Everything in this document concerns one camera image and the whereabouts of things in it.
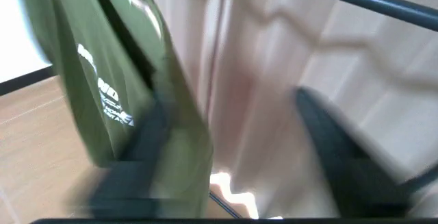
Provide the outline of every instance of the light wood surface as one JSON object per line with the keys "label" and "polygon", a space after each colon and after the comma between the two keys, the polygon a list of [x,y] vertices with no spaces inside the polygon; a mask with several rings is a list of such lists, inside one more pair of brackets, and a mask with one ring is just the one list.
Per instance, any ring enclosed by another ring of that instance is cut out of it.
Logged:
{"label": "light wood surface", "polygon": [[[66,198],[92,167],[58,79],[0,97],[0,223],[77,217]],[[207,218],[231,218],[209,199]]]}

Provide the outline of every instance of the beige curtain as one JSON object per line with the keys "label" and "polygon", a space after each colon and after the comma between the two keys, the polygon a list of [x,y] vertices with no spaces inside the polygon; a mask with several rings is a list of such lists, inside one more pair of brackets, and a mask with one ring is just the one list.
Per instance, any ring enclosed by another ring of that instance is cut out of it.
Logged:
{"label": "beige curtain", "polygon": [[397,180],[438,159],[437,33],[336,0],[156,2],[209,123],[214,172],[253,193],[261,218],[337,215],[295,86],[339,107]]}

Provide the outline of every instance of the black metal rod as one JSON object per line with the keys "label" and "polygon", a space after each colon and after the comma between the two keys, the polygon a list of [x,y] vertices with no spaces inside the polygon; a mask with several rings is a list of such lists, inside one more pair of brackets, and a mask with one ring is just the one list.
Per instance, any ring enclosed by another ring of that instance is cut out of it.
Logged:
{"label": "black metal rod", "polygon": [[438,32],[438,10],[405,0],[340,0]]}

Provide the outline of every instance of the white curtain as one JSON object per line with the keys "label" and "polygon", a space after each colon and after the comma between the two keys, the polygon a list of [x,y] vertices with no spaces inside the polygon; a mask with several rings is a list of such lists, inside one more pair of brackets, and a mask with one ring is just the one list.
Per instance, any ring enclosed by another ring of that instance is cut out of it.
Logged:
{"label": "white curtain", "polygon": [[214,171],[253,193],[261,218],[337,215],[296,86],[329,98],[397,180],[438,159],[437,33],[336,0],[155,1],[209,123]]}

